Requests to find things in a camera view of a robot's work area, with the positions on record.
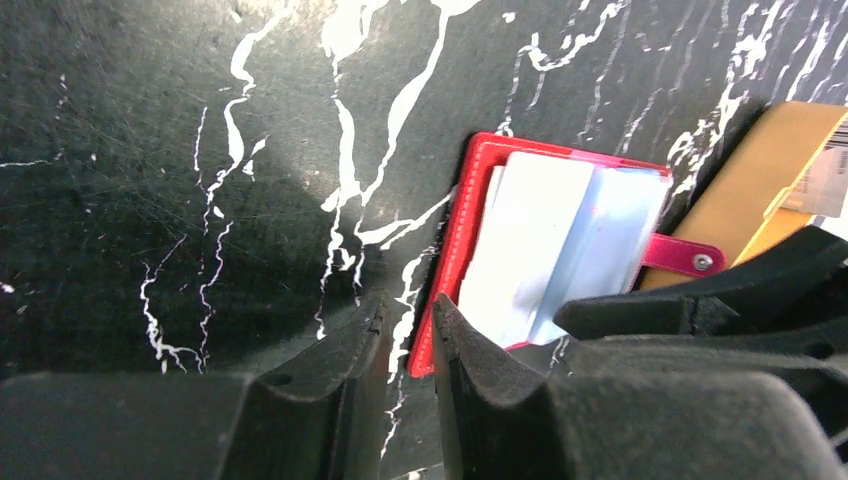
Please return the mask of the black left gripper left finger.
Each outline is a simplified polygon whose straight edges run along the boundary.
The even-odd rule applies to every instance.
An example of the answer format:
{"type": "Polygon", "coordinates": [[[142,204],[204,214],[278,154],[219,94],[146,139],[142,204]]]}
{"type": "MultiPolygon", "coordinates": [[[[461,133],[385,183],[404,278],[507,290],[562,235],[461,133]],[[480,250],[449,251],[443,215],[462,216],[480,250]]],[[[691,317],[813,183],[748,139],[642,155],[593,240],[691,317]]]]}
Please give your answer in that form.
{"type": "Polygon", "coordinates": [[[384,293],[262,375],[53,374],[1,386],[5,479],[375,479],[384,293]]]}

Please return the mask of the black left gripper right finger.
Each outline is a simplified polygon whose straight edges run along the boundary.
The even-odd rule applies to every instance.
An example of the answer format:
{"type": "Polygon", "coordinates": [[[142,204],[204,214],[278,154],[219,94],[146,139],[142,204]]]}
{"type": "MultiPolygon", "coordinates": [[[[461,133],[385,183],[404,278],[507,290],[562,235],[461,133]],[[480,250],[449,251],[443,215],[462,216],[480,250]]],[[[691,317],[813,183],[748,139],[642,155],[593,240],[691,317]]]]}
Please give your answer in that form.
{"type": "Polygon", "coordinates": [[[818,352],[842,320],[776,336],[583,342],[542,374],[433,308],[450,479],[843,479],[847,357],[818,352]]]}

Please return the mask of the red leather card holder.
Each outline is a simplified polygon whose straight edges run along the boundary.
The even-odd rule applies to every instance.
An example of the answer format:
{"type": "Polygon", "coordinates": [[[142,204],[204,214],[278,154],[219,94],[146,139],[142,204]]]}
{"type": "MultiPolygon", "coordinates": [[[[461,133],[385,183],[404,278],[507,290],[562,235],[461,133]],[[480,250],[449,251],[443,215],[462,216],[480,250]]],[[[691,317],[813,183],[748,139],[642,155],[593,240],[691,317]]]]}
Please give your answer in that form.
{"type": "Polygon", "coordinates": [[[572,299],[629,290],[644,267],[720,272],[712,241],[656,232],[671,174],[646,162],[480,132],[468,143],[430,298],[505,349],[564,332],[572,299]]]}

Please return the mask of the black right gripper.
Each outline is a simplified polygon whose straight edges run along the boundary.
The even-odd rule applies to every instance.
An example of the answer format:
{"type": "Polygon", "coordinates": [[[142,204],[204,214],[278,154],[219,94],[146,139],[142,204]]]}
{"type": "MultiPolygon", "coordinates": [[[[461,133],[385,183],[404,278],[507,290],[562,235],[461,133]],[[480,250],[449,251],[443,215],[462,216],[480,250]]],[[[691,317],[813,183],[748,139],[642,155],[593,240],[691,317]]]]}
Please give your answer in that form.
{"type": "Polygon", "coordinates": [[[775,375],[847,447],[847,243],[815,226],[722,273],[565,303],[577,374],[775,375]]]}

